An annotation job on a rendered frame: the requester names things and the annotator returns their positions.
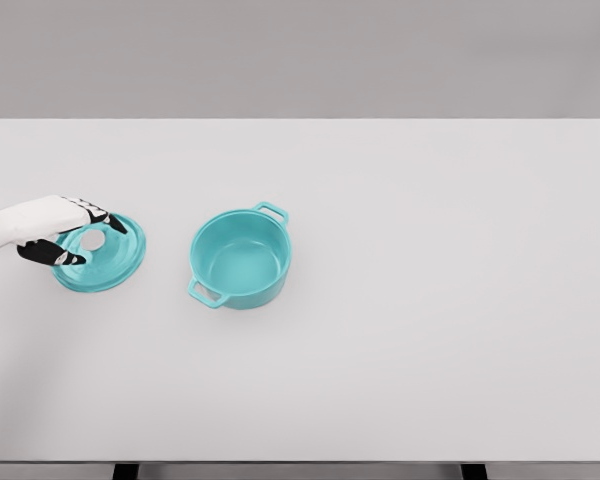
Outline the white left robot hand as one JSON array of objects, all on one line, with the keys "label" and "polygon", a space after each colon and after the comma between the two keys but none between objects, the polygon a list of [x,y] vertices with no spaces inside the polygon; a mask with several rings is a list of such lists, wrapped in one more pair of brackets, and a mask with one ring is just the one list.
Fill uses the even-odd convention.
[{"label": "white left robot hand", "polygon": [[3,244],[14,244],[21,258],[46,266],[85,264],[83,256],[50,237],[98,223],[123,235],[128,233],[114,214],[81,198],[48,195],[0,210]]}]

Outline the teal pot lid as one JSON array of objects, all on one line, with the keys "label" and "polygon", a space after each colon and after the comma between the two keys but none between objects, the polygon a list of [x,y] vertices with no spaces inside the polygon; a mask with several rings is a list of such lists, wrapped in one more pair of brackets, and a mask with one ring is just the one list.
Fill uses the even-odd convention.
[{"label": "teal pot lid", "polygon": [[[127,230],[126,234],[104,223],[96,223],[58,236],[56,243],[59,246],[86,259],[85,264],[52,268],[61,285],[82,293],[105,291],[123,283],[138,269],[146,251],[144,231],[133,219],[118,213],[114,216]],[[86,250],[82,246],[82,237],[91,230],[101,232],[104,243],[95,250]]]}]

